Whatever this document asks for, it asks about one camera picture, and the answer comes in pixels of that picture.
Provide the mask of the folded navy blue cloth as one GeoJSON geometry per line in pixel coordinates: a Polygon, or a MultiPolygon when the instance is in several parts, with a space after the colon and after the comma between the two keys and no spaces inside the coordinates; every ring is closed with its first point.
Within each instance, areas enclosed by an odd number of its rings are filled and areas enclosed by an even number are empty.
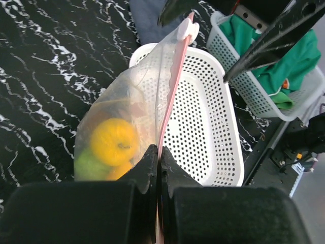
{"type": "Polygon", "coordinates": [[[182,22],[183,17],[178,17],[164,27],[158,25],[158,17],[165,3],[166,1],[163,0],[129,1],[129,8],[141,45],[159,43],[182,22]]]}

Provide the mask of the green cloth garment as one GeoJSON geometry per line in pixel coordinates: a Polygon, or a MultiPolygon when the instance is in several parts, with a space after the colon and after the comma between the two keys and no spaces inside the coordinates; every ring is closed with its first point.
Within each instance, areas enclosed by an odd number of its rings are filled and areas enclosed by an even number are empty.
{"type": "MultiPolygon", "coordinates": [[[[232,16],[219,26],[237,53],[242,56],[262,32],[244,20],[232,16]]],[[[279,109],[291,109],[294,101],[289,94],[298,91],[302,81],[321,58],[318,39],[313,29],[276,64],[252,70],[266,93],[279,109]]]]}

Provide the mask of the small orange fake tangerine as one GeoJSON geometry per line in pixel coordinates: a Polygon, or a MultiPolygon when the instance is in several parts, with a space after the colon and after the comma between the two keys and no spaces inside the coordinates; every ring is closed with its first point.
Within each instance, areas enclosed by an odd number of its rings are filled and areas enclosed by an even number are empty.
{"type": "Polygon", "coordinates": [[[117,167],[113,167],[109,174],[106,176],[106,180],[118,180],[131,170],[133,165],[127,161],[117,167]]]}

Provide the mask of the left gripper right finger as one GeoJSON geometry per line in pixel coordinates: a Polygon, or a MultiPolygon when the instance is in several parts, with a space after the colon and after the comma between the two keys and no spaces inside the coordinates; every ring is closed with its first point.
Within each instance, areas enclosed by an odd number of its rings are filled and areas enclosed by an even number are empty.
{"type": "Polygon", "coordinates": [[[179,187],[201,188],[202,185],[176,163],[170,150],[164,146],[160,159],[160,232],[163,243],[171,243],[176,236],[173,192],[179,187]]]}

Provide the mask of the clear zip top bag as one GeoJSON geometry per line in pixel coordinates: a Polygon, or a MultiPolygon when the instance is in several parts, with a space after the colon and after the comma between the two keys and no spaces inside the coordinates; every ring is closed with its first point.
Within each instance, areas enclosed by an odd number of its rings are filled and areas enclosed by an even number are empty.
{"type": "Polygon", "coordinates": [[[133,167],[150,145],[157,146],[159,162],[185,53],[199,28],[189,15],[137,65],[123,71],[109,85],[77,128],[74,161],[85,149],[91,150],[90,138],[100,123],[121,118],[132,124],[139,136],[138,152],[129,160],[133,167]]]}

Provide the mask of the white laundry basket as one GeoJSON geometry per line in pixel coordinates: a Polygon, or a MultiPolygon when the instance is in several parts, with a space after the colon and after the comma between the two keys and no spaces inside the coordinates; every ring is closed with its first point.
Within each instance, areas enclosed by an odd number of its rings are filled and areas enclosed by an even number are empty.
{"type": "MultiPolygon", "coordinates": [[[[261,35],[239,17],[215,12],[207,41],[208,51],[225,71],[261,35]]],[[[321,53],[310,30],[278,63],[242,73],[230,83],[254,115],[292,121],[324,91],[324,74],[317,66],[321,53]]]]}

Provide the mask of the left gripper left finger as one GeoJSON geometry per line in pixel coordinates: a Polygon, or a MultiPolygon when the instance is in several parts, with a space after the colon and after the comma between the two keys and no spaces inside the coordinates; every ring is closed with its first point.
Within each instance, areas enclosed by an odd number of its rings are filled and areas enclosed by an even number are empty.
{"type": "Polygon", "coordinates": [[[156,243],[158,149],[150,145],[139,162],[118,182],[131,186],[126,243],[156,243]]]}

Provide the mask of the white perforated tray basket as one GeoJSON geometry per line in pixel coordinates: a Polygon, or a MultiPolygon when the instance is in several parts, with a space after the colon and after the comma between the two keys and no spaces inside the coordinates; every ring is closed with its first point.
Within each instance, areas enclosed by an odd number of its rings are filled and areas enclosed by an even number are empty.
{"type": "Polygon", "coordinates": [[[203,186],[240,187],[244,162],[229,86],[211,54],[188,47],[164,146],[203,186]]]}

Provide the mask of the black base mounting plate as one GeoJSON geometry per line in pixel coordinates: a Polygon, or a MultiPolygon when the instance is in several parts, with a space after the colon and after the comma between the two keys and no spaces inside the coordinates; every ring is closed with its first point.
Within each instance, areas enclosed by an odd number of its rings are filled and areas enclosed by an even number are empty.
{"type": "Polygon", "coordinates": [[[324,152],[324,114],[309,120],[296,118],[269,129],[245,161],[243,185],[273,187],[292,197],[305,172],[313,169],[317,156],[324,152]]]}

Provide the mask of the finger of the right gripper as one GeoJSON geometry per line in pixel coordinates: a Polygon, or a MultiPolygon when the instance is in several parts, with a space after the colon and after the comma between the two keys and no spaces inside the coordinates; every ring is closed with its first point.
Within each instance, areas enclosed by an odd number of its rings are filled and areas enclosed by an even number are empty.
{"type": "Polygon", "coordinates": [[[324,15],[324,0],[296,1],[262,32],[257,41],[223,77],[229,82],[238,75],[279,62],[324,15]]]}
{"type": "Polygon", "coordinates": [[[166,26],[181,15],[189,12],[199,1],[196,0],[167,0],[157,20],[159,26],[166,26]]]}

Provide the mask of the yellow fake orange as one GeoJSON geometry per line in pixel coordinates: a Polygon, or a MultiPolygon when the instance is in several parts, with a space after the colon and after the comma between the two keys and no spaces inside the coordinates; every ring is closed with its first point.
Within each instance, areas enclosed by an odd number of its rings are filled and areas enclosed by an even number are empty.
{"type": "Polygon", "coordinates": [[[93,154],[109,166],[119,166],[131,160],[139,147],[135,127],[121,118],[103,121],[94,129],[90,138],[93,154]]]}

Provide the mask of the green fake lime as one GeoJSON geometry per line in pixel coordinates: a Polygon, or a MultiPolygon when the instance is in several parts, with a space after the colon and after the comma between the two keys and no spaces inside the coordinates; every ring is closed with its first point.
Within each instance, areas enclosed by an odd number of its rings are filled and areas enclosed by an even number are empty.
{"type": "Polygon", "coordinates": [[[111,167],[102,163],[90,149],[85,149],[74,162],[75,181],[105,180],[111,167]]]}

